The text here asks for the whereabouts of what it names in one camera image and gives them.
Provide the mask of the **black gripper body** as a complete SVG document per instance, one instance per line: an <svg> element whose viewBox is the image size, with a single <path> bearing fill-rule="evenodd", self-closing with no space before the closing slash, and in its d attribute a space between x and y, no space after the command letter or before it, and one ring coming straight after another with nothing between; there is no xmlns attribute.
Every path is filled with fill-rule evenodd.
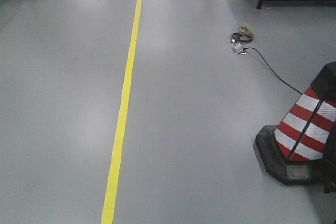
<svg viewBox="0 0 336 224"><path fill-rule="evenodd" d="M328 135L320 162L324 193L335 192L335 122Z"/></svg>

